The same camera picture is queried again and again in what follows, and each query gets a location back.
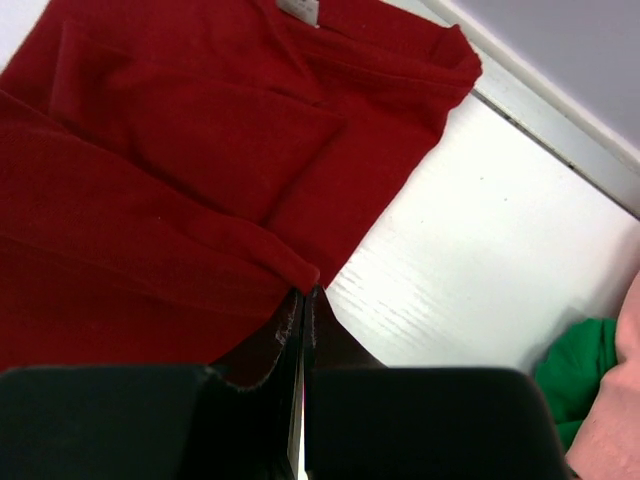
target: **red cloth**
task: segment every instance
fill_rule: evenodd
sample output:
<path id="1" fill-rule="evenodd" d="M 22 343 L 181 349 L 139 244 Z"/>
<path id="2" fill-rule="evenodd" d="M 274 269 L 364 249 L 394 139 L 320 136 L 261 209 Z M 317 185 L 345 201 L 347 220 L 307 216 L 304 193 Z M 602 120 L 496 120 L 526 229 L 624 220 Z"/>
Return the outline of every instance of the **red cloth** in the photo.
<path id="1" fill-rule="evenodd" d="M 335 276 L 480 64 L 320 3 L 51 1 L 0 76 L 0 370 L 209 362 Z"/>

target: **gray wall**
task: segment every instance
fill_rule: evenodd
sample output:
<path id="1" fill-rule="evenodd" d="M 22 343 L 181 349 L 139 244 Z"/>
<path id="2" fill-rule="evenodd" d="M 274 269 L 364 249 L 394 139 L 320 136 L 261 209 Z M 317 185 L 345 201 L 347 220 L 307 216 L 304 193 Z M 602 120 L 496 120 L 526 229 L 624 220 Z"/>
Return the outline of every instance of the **gray wall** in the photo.
<path id="1" fill-rule="evenodd" d="M 640 0 L 452 0 L 640 148 Z"/>

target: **green cloth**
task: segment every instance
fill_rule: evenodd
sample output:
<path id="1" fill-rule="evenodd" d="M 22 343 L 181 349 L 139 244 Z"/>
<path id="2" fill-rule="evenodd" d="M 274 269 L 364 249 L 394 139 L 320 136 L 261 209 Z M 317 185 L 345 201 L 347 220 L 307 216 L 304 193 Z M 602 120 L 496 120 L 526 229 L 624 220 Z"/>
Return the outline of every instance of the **green cloth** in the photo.
<path id="1" fill-rule="evenodd" d="M 600 380 L 617 365 L 616 321 L 589 318 L 572 325 L 535 371 L 565 452 L 598 395 Z"/>

